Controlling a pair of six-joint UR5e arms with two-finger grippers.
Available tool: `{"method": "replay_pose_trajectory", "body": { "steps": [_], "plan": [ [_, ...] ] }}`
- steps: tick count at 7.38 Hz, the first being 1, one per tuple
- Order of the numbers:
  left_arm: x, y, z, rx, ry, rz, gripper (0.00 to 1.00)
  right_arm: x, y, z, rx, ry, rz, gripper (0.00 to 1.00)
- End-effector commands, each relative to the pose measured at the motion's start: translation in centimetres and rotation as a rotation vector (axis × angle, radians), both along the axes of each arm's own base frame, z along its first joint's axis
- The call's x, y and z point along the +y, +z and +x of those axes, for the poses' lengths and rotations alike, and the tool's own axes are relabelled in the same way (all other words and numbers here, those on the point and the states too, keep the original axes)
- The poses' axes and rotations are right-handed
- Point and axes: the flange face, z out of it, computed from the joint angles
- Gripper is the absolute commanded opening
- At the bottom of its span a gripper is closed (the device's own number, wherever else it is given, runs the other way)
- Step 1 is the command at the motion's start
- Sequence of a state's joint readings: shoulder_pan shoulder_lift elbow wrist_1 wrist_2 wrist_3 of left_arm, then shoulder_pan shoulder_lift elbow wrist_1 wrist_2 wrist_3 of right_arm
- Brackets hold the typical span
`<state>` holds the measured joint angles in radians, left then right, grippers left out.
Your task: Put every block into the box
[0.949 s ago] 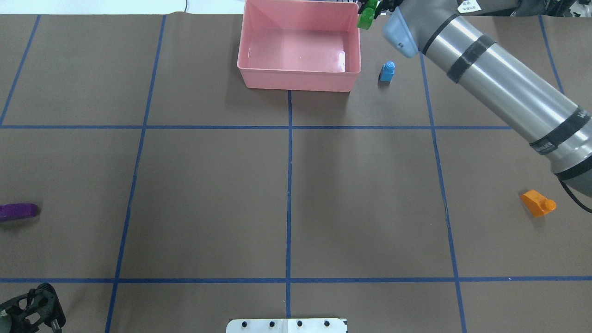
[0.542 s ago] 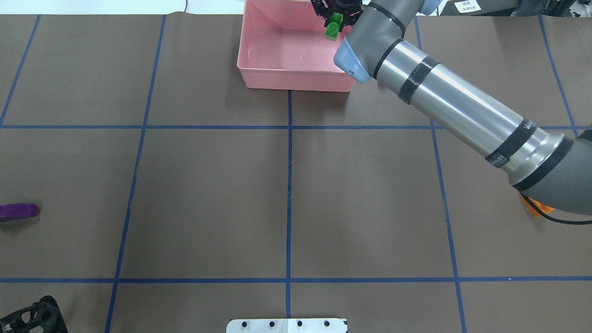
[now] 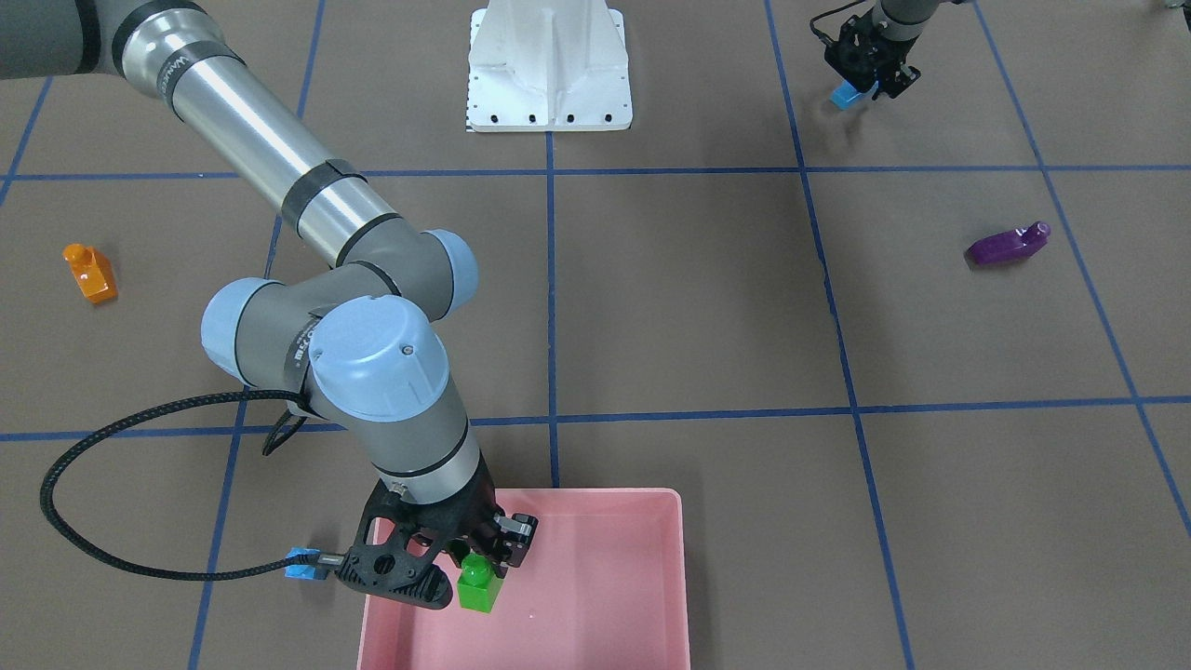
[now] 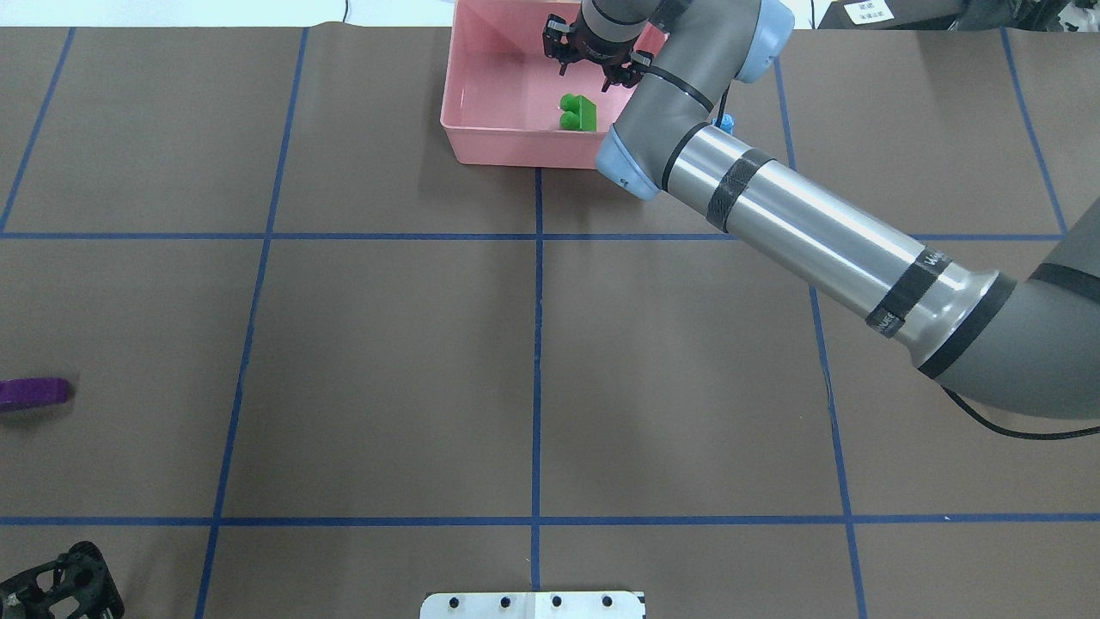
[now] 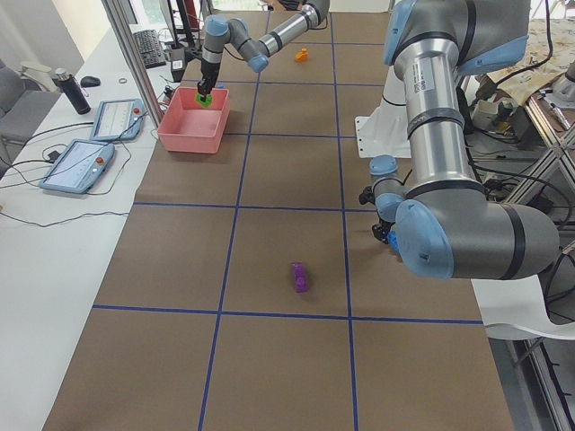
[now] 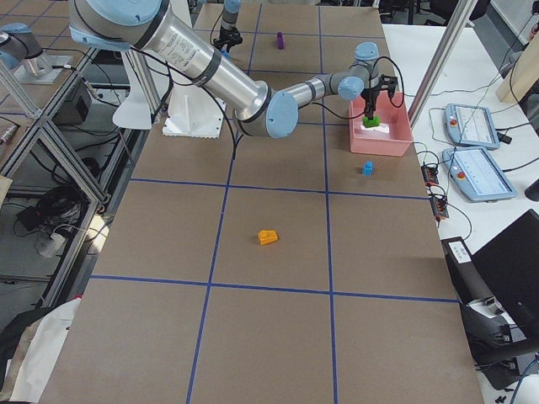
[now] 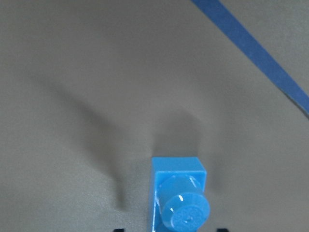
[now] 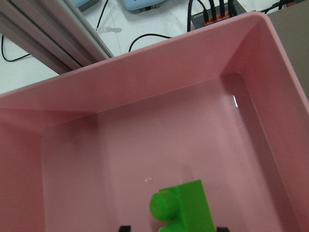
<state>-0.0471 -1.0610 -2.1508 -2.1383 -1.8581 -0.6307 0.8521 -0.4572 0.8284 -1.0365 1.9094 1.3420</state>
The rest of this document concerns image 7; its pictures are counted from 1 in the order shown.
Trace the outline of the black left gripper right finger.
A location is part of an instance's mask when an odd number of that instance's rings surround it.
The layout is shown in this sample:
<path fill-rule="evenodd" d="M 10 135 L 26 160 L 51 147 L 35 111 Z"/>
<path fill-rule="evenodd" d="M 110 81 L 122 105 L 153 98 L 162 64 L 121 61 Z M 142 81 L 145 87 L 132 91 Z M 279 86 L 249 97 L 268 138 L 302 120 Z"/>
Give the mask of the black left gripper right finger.
<path fill-rule="evenodd" d="M 216 232 L 228 232 L 227 228 L 217 228 Z"/>

